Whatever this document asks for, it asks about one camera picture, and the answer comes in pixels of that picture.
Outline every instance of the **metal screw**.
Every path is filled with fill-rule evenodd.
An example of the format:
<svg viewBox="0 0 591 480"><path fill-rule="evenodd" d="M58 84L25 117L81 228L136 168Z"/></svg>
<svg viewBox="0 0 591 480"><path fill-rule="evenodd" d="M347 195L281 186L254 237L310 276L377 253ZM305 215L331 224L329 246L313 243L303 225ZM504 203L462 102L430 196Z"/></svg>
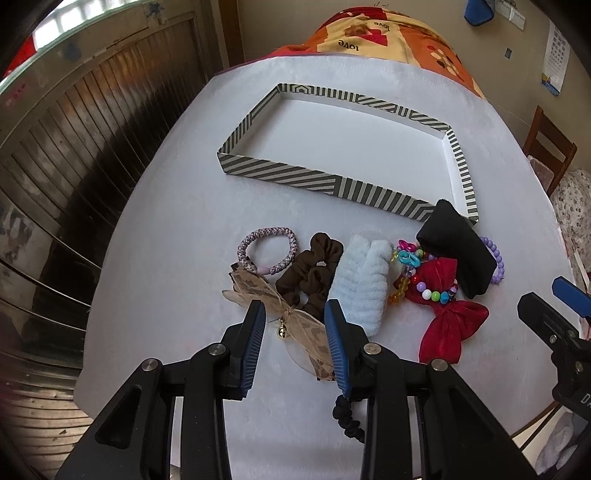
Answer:
<svg viewBox="0 0 591 480"><path fill-rule="evenodd" d="M226 351L226 346L223 343L214 343L207 349L210 355L221 355Z"/></svg>
<svg viewBox="0 0 591 480"><path fill-rule="evenodd" d="M363 351L368 355L377 355L382 351L382 347L379 346L377 343L366 343L363 346Z"/></svg>
<svg viewBox="0 0 591 480"><path fill-rule="evenodd" d="M444 372L445 370L447 370L447 367L449 367L449 364L441 358L436 358L435 360L433 360L433 362L431 362L431 366L437 372Z"/></svg>
<svg viewBox="0 0 591 480"><path fill-rule="evenodd" d="M155 358L147 358L142 362L142 370L144 372L151 372L158 366L158 360Z"/></svg>

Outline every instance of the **wall switch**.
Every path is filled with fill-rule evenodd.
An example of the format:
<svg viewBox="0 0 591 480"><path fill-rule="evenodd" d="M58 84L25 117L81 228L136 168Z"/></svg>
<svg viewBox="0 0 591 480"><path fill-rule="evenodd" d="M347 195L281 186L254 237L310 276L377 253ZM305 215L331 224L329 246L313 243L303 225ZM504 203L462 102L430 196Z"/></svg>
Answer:
<svg viewBox="0 0 591 480"><path fill-rule="evenodd" d="M505 17L507 20L509 20L509 17L511 16L511 8L512 7L507 2L504 2L503 0L497 0L495 11L502 17Z"/></svg>
<svg viewBox="0 0 591 480"><path fill-rule="evenodd" d="M509 21L514 24L520 30L525 28L525 17L521 15L515 8L511 7L511 14L509 15Z"/></svg>

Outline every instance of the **blue object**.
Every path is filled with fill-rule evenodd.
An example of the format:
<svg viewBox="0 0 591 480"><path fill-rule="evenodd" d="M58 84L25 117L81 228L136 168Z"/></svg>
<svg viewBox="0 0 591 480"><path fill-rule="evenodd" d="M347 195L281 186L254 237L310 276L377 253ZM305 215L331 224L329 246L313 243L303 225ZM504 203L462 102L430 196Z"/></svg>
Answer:
<svg viewBox="0 0 591 480"><path fill-rule="evenodd" d="M542 80L542 85L544 85L552 95L554 95L555 97L558 97L558 95L560 94L560 92L556 89L556 87L554 85L552 85L549 81L543 81Z"/></svg>
<svg viewBox="0 0 591 480"><path fill-rule="evenodd" d="M403 265L412 265L414 268L421 266L421 261L419 258L415 254L407 252L406 250L401 250L398 252L398 260L400 260L400 263Z"/></svg>
<svg viewBox="0 0 591 480"><path fill-rule="evenodd" d="M473 27L491 21L495 16L495 0L468 0L464 18Z"/></svg>
<svg viewBox="0 0 591 480"><path fill-rule="evenodd" d="M349 383L349 359L345 353L343 341L340 338L339 329L336 326L335 315L330 308L330 302L324 306L324 326L326 337L329 341L330 356L335 369L336 384L339 386L343 396L349 398L351 385Z"/></svg>
<svg viewBox="0 0 591 480"><path fill-rule="evenodd" d="M255 378L256 363L258 362L258 355L261 351L262 336L265 333L265 324L267 322L267 314L265 313L265 306L262 302L256 312L254 325L252 326L251 335L246 344L246 350L242 357L242 375L240 382L240 389L242 395L246 397L247 392L252 388L252 382Z"/></svg>
<svg viewBox="0 0 591 480"><path fill-rule="evenodd" d="M591 297L566 278L558 277L552 282L552 293L580 317L591 317Z"/></svg>

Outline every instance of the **pink plastic charm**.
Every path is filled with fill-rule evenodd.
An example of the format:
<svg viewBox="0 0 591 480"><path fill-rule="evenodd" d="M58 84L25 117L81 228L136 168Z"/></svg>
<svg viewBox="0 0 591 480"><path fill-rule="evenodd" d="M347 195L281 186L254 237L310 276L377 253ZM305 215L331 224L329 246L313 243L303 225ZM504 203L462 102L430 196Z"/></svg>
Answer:
<svg viewBox="0 0 591 480"><path fill-rule="evenodd" d="M398 246L407 252L415 253L417 251L417 246L414 244L409 244L404 240L398 240Z"/></svg>

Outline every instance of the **purple beaded bracelet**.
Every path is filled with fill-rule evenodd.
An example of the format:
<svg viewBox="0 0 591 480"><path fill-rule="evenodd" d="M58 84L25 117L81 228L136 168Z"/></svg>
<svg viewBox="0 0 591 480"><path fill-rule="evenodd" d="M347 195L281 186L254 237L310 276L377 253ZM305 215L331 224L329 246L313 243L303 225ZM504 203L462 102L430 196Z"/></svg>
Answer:
<svg viewBox="0 0 591 480"><path fill-rule="evenodd" d="M492 255L495 257L496 266L498 267L498 272L493 274L491 278L491 283L494 285L498 285L501 283L501 280L505 278L505 264L503 263L503 257L501 256L501 251L496 247L496 245L492 242L490 238L485 236L481 236L480 240L484 244L485 247L491 249Z"/></svg>

